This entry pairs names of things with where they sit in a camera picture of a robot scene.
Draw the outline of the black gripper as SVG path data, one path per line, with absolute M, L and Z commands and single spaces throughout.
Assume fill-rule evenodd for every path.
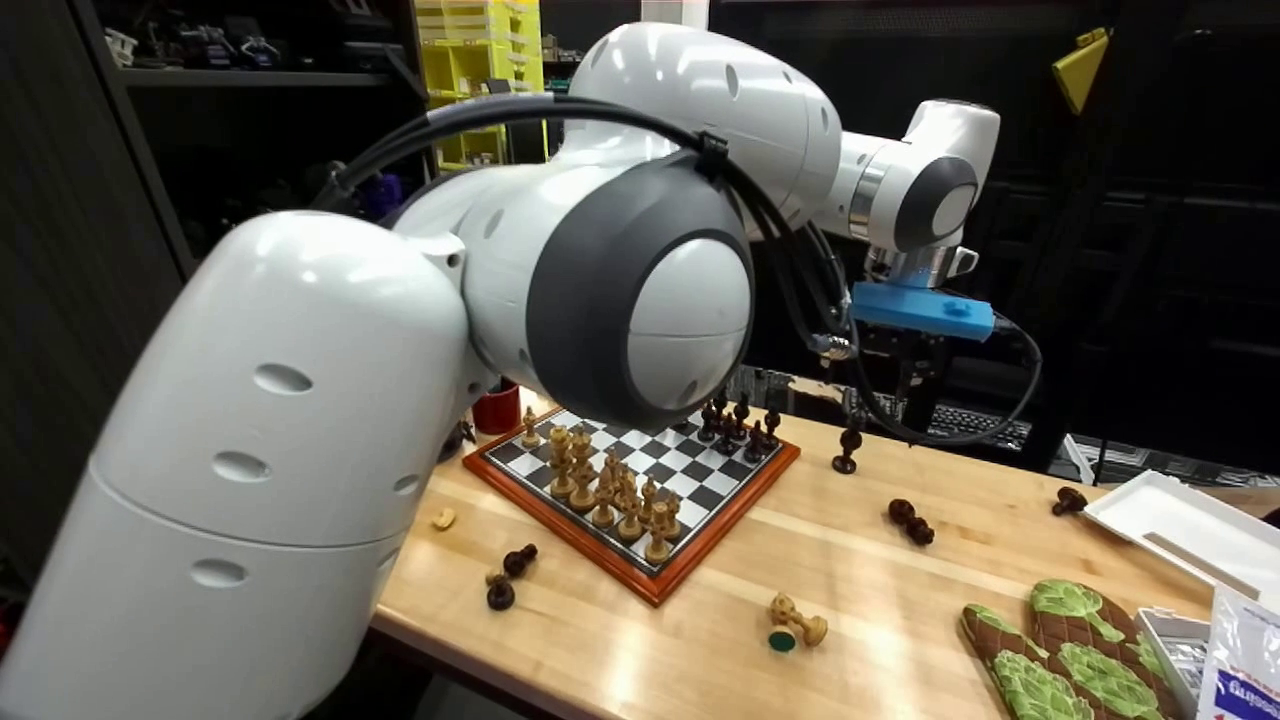
M 935 384 L 953 364 L 953 347 L 940 336 L 891 331 L 885 341 L 885 381 L 897 397 L 911 397 Z

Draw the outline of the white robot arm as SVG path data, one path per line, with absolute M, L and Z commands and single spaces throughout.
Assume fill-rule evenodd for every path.
M 754 347 L 768 238 L 833 233 L 877 258 L 803 321 L 821 354 L 866 325 L 994 329 L 944 289 L 999 145 L 985 104 L 873 135 L 782 57 L 630 18 L 566 88 L 457 99 L 371 150 L 505 118 L 566 141 L 383 221 L 273 209 L 225 233 L 86 461 L 0 720 L 309 720 L 467 404 L 521 384 L 630 428 L 692 415 Z

